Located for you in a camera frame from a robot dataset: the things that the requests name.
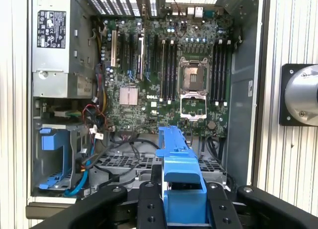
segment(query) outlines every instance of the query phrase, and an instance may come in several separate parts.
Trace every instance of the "pcie slot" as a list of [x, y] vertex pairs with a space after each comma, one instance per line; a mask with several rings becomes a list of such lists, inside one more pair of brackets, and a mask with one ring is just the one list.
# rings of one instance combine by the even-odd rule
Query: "pcie slot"
[[225, 92], [226, 92], [226, 74], [227, 74], [227, 45], [222, 45], [222, 82], [221, 82], [221, 97], [220, 101], [225, 101]]
[[162, 41], [161, 44], [161, 81], [160, 81], [160, 101], [163, 99], [163, 78], [164, 78], [164, 72], [165, 71], [165, 65], [164, 65], [164, 57], [165, 57], [165, 40]]
[[110, 65], [116, 67], [117, 63], [117, 31], [113, 30], [111, 32], [111, 58]]
[[172, 101], [175, 100], [175, 87], [176, 87], [176, 73], [177, 73], [177, 44], [174, 43], [172, 49], [172, 58], [171, 58], [171, 83], [170, 83], [170, 98]]
[[125, 52], [126, 52], [126, 38], [125, 34], [120, 35], [120, 70], [123, 73], [124, 69], [127, 67], [127, 59], [125, 58]]
[[152, 62], [152, 71], [157, 71], [157, 61], [158, 61], [158, 35], [155, 35], [154, 37], [154, 58]]
[[134, 62], [134, 35], [129, 35], [129, 70], [133, 70], [133, 62]]
[[219, 102], [220, 99], [221, 99], [221, 74], [222, 74], [222, 44], [218, 44], [217, 45], [217, 52], [218, 52], [218, 68], [217, 68], [217, 71], [218, 71], [218, 79], [217, 79], [217, 85], [218, 85], [218, 88], [217, 88], [217, 99], [216, 101]]
[[171, 59], [172, 59], [172, 54], [173, 54], [173, 51], [172, 51], [172, 48], [173, 48], [173, 40], [169, 41], [167, 43], [167, 48], [168, 48], [168, 51], [167, 51], [167, 67], [166, 67], [166, 85], [165, 85], [165, 88], [166, 88], [166, 94], [165, 94], [165, 97], [164, 99], [165, 100], [171, 100], [170, 98], [170, 82], [171, 82]]
[[211, 103], [216, 101], [217, 69], [218, 69], [218, 53], [217, 53], [217, 44], [215, 43], [213, 45], [213, 58], [212, 58]]
[[144, 80], [144, 37], [138, 36], [137, 79]]

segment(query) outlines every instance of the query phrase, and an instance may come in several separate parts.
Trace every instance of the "metal vent grille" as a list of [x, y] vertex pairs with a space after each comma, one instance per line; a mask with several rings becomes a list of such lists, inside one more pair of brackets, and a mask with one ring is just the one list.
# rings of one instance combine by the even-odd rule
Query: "metal vent grille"
[[216, 161], [212, 160], [199, 160], [200, 169], [202, 172], [221, 171], [221, 167]]
[[[100, 161], [101, 163], [98, 165], [100, 167], [130, 168], [137, 162], [137, 158], [129, 156], [105, 155], [100, 158]], [[151, 169], [153, 164], [160, 164], [161, 161], [161, 158], [141, 156], [139, 164], [136, 168]], [[202, 172], [222, 171], [222, 168], [219, 166], [219, 164], [213, 160], [200, 160], [199, 164]]]
[[106, 16], [140, 16], [136, 0], [88, 0], [98, 14]]
[[[122, 168], [130, 168], [137, 162], [136, 157], [129, 156], [115, 156], [115, 155], [107, 155], [103, 156], [100, 161], [102, 163], [99, 164], [101, 167], [122, 167]], [[141, 169], [151, 169], [154, 162], [154, 158], [151, 157], [141, 157], [139, 160], [139, 164], [136, 168]]]

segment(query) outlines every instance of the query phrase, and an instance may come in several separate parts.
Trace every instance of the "yellow cable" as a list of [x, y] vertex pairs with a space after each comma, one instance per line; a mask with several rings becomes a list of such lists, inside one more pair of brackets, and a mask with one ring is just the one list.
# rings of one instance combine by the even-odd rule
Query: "yellow cable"
[[106, 101], [107, 101], [105, 91], [103, 91], [103, 95], [104, 95], [104, 101], [103, 101], [103, 110], [102, 110], [102, 112], [105, 112], [105, 110], [106, 110]]

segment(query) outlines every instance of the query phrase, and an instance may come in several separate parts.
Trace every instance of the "screw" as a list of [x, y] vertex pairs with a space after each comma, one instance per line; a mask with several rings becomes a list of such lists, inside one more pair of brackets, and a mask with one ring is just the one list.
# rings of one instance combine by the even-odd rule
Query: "screw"
[[218, 185], [216, 184], [216, 183], [211, 183], [210, 184], [210, 188], [212, 188], [212, 189], [215, 189], [215, 188], [217, 188], [218, 187]]
[[246, 193], [251, 193], [251, 192], [253, 192], [253, 189], [248, 188], [248, 187], [243, 188], [243, 190], [244, 190], [244, 192], [246, 192]]
[[116, 188], [113, 189], [113, 192], [114, 192], [114, 193], [117, 193], [117, 192], [120, 192], [120, 191], [121, 191], [121, 188], [120, 188], [120, 187], [116, 187]]

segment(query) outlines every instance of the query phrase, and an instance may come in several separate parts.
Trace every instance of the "wire bundle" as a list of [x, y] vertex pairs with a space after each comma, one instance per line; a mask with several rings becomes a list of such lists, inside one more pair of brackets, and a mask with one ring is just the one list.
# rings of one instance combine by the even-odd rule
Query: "wire bundle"
[[[206, 143], [208, 145], [207, 149], [208, 149], [208, 152], [210, 153], [210, 155], [221, 166], [221, 168], [223, 168], [223, 166], [222, 166], [222, 156], [220, 154], [218, 156], [216, 148], [215, 148], [215, 145], [214, 145], [214, 140], [212, 139], [212, 137], [207, 137], [206, 138]], [[223, 169], [223, 172], [227, 174], [228, 183], [230, 184], [231, 191], [232, 192], [236, 192], [237, 185], [236, 185], [235, 179], [226, 170]]]

